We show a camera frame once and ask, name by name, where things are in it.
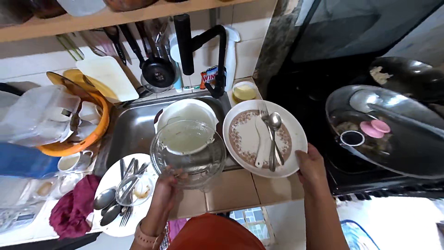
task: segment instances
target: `black faucet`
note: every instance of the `black faucet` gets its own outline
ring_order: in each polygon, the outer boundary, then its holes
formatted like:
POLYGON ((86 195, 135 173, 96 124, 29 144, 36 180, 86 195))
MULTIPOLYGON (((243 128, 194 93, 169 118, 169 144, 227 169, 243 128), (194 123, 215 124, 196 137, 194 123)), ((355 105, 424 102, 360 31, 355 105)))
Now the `black faucet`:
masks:
POLYGON ((211 93, 211 96, 218 99, 225 92, 225 48, 226 31, 222 25, 216 25, 204 33, 191 38, 190 16, 182 14, 174 16, 174 26, 176 28, 177 43, 179 46, 180 60, 182 61, 183 73, 190 76, 194 73, 193 52, 198 50, 209 40, 219 36, 219 65, 218 73, 215 77, 216 85, 214 88, 205 83, 205 87, 211 93))

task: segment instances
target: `wooden shelf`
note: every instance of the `wooden shelf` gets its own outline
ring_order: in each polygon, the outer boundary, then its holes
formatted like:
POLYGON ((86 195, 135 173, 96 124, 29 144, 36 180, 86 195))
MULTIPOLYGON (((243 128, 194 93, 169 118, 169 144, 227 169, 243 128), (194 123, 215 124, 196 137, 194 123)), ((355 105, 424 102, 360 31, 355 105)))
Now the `wooden shelf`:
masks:
POLYGON ((89 16, 75 17, 64 14, 50 19, 33 17, 24 24, 0 28, 0 42, 53 36, 251 1, 253 0, 189 0, 181 3, 172 3, 160 0, 146 8, 128 12, 112 12, 110 9, 105 8, 89 16))

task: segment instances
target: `black stove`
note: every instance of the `black stove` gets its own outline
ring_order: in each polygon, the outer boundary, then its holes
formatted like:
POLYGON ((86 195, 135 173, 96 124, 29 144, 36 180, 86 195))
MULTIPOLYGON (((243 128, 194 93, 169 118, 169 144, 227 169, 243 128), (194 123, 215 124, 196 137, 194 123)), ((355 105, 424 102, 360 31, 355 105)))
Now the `black stove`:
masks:
POLYGON ((330 190, 342 200, 386 196, 444 198, 444 180, 407 177, 365 161, 339 146, 325 114, 325 101, 346 85, 377 85, 368 75, 373 56, 351 56, 304 63, 290 74, 274 76, 267 100, 291 112, 310 143, 324 156, 330 190))

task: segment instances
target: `cutting board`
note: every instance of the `cutting board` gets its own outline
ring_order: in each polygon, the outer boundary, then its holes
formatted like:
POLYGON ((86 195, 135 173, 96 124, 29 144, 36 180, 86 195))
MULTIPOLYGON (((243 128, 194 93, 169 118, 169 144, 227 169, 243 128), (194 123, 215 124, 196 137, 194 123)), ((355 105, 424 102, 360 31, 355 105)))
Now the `cutting board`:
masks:
POLYGON ((98 56, 89 48, 82 49, 85 59, 77 68, 97 81, 92 84, 111 103, 135 100, 139 97, 119 63, 111 56, 98 56))

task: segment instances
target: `glass bowl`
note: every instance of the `glass bowl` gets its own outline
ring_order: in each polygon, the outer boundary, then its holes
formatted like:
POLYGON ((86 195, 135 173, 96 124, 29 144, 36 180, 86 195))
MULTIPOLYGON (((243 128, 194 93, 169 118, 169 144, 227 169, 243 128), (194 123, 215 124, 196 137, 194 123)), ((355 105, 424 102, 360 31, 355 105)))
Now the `glass bowl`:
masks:
POLYGON ((225 143, 209 125, 182 120, 163 127, 151 143, 151 163, 157 174, 174 175, 177 187, 201 189, 223 170, 225 143))
POLYGON ((115 199, 122 206, 138 206, 146 202, 153 191, 154 184, 148 174, 131 175, 119 183, 115 199))

